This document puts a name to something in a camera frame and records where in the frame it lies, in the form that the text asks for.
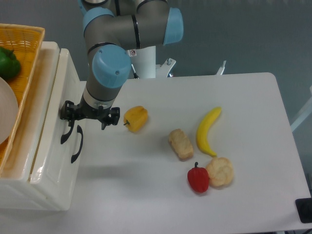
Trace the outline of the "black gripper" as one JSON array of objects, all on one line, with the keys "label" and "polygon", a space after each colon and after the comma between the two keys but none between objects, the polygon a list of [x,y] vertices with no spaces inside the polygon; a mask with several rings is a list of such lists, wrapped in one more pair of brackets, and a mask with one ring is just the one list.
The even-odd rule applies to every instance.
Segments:
[{"label": "black gripper", "polygon": [[93,108],[82,100],[78,105],[66,100],[60,110],[60,119],[68,121],[68,126],[73,127],[76,120],[96,119],[101,122],[101,129],[107,126],[116,126],[120,118],[120,108],[112,107],[104,109],[102,106]]}]

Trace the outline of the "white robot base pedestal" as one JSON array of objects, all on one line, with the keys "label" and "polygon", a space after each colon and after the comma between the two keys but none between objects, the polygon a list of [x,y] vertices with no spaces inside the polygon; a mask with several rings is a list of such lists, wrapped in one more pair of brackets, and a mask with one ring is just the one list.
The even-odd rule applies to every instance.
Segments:
[{"label": "white robot base pedestal", "polygon": [[98,43],[88,51],[87,82],[108,88],[118,88],[127,79],[166,78],[176,61],[156,64],[156,48],[124,50],[112,43]]}]

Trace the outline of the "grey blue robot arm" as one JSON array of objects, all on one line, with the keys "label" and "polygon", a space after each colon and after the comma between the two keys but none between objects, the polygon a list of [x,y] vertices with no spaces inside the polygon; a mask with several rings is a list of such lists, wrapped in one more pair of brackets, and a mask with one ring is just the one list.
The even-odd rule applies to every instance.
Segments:
[{"label": "grey blue robot arm", "polygon": [[102,128],[117,125],[120,109],[113,107],[132,72],[130,50],[182,40],[182,13],[165,0],[81,0],[83,36],[89,76],[79,104],[65,101],[60,118],[96,119]]}]

